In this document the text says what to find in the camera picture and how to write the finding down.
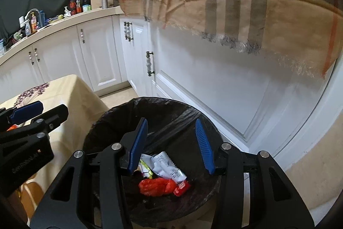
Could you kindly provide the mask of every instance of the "metal handle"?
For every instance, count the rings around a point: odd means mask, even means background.
[[[40,62],[41,59],[38,57],[37,48],[35,48],[35,57],[36,57],[36,60],[37,60],[38,62]]]
[[[29,52],[29,59],[30,59],[30,61],[31,61],[31,64],[34,65],[35,63],[32,61],[31,52]]]
[[[132,25],[132,23],[124,22],[125,40],[128,40],[129,42],[131,42],[131,40],[133,40],[133,38],[131,37],[130,25]]]
[[[85,43],[85,40],[83,39],[83,29],[80,29],[80,36],[82,38],[82,43],[84,44]]]
[[[155,71],[152,71],[151,72],[151,60],[150,60],[150,55],[153,55],[154,52],[149,52],[149,51],[146,51],[146,69],[147,69],[147,72],[148,72],[148,76],[151,77],[151,74],[155,74]]]

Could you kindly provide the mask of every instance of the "red bottle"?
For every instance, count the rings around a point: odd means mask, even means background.
[[[70,10],[71,15],[75,15],[76,14],[76,3],[75,3],[75,0],[70,0],[69,10]]]
[[[80,1],[77,0],[76,1],[76,13],[81,13],[82,12],[82,8],[81,8],[81,4],[80,4]]]

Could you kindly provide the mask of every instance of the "red plastic bag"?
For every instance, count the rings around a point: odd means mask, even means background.
[[[164,178],[144,179],[138,186],[141,194],[152,197],[173,193],[174,189],[177,187],[172,179]]]
[[[7,131],[10,131],[10,130],[13,130],[13,129],[16,129],[16,128],[18,128],[18,125],[13,124]]]

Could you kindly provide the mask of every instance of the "white receipt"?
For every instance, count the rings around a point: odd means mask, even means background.
[[[177,184],[183,182],[187,178],[187,176],[175,166],[165,151],[155,156],[142,154],[141,160],[143,160],[156,175],[165,179],[172,179]]]

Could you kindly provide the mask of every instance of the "floral pattern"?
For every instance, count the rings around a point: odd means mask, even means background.
[[[37,87],[33,87],[31,89],[28,89],[27,91],[24,91],[21,95],[18,96],[16,102],[14,103],[14,106],[18,106],[21,103],[23,103],[23,101],[27,98],[31,99],[31,97],[33,96],[38,96],[41,95],[45,92],[45,89],[50,85],[50,83],[44,83],[40,86]]]

